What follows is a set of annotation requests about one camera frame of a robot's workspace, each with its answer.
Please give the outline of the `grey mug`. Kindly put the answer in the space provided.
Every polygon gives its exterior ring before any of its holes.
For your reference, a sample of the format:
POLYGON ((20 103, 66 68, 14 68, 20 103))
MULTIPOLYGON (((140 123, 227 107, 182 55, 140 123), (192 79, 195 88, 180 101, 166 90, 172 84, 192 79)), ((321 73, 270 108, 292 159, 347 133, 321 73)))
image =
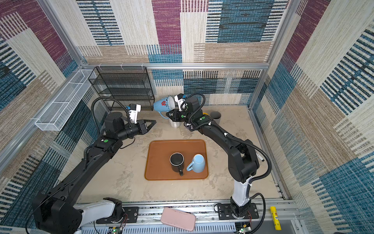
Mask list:
POLYGON ((214 121, 219 125, 220 124, 220 120, 221 120, 221 117, 222 117, 222 114, 218 111, 213 111, 210 113, 210 116, 214 119, 214 121))

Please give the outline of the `white faceted mug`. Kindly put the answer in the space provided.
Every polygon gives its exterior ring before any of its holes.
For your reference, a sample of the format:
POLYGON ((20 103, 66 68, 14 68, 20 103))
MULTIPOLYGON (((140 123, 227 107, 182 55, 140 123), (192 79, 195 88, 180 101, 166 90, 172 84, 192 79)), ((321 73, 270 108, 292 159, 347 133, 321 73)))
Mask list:
POLYGON ((179 128, 180 127, 180 122, 174 122, 172 120, 169 120, 169 123, 171 125, 172 128, 179 128))

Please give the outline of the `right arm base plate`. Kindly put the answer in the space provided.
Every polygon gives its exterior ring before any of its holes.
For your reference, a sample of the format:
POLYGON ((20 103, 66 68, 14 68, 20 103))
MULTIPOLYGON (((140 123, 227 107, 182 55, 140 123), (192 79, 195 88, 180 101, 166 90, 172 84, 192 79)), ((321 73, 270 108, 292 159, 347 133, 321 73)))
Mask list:
POLYGON ((243 214, 235 216, 231 209, 230 204, 216 203, 213 207, 214 211, 218 213, 220 220, 230 220, 230 219, 258 219, 259 213, 255 203, 251 203, 250 206, 246 208, 243 214))

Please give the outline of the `black mug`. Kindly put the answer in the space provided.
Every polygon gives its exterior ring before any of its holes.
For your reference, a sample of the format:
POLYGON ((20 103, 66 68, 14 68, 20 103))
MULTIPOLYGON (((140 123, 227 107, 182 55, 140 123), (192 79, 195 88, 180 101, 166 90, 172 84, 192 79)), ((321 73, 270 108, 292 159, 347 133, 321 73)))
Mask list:
POLYGON ((181 153, 174 153, 169 158, 171 168, 174 172, 178 173, 180 176, 183 176, 184 169, 184 156, 181 153))

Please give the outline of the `blue patterned mug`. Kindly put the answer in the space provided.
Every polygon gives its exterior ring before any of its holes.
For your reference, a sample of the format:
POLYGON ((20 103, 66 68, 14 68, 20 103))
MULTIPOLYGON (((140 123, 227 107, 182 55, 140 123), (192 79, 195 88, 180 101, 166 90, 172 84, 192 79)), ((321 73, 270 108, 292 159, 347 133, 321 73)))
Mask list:
POLYGON ((174 109, 175 109, 175 101, 173 97, 171 96, 163 98, 159 101, 156 101, 153 104, 153 110, 157 111, 161 115, 161 117, 165 119, 167 119, 167 117, 163 116, 162 112, 169 112, 174 109))

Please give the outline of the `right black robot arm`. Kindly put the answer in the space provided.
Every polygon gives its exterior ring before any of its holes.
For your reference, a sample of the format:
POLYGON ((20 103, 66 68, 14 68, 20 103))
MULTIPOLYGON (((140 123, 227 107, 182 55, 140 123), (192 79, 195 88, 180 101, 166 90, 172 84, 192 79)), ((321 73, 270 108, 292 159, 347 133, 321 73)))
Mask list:
POLYGON ((269 156, 249 139, 241 140, 224 128, 213 117, 203 113, 206 98, 199 101, 198 93, 168 97, 161 104, 173 122, 182 122, 191 131, 198 131, 217 143, 228 155, 228 170, 235 180, 230 207, 235 218, 243 218, 251 207, 250 188, 256 180, 266 178, 272 170, 269 156))

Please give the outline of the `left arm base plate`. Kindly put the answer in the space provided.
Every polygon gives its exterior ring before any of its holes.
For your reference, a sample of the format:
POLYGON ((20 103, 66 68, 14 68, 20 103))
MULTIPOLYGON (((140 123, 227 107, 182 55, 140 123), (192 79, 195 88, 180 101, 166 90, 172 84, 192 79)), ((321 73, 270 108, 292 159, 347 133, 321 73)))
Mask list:
POLYGON ((115 208, 111 216, 98 219, 96 224, 125 224, 136 223, 139 207, 115 208))

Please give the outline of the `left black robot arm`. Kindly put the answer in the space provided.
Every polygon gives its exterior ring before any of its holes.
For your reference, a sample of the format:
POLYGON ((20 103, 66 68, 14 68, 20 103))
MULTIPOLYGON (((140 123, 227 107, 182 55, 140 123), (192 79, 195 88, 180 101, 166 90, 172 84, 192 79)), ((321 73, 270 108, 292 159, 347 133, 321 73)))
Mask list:
POLYGON ((97 140, 88 146, 83 159, 73 171, 47 194, 38 193, 32 201, 37 229, 51 234, 73 234, 81 226, 98 219, 116 216, 122 218, 122 202, 112 198, 85 205, 76 201, 95 174, 123 149, 123 140, 145 135, 155 120, 132 120, 130 110, 134 106, 121 105, 126 113, 111 112, 104 120, 103 129, 98 129, 97 140))

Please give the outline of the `light blue mug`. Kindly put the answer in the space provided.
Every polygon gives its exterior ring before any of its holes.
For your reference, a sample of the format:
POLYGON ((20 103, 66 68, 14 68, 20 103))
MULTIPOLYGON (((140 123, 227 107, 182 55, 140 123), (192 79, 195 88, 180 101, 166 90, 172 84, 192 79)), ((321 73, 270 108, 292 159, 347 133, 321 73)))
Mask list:
POLYGON ((201 173, 205 169, 205 158, 201 154, 196 154, 192 162, 188 165, 187 171, 194 171, 195 173, 201 173))

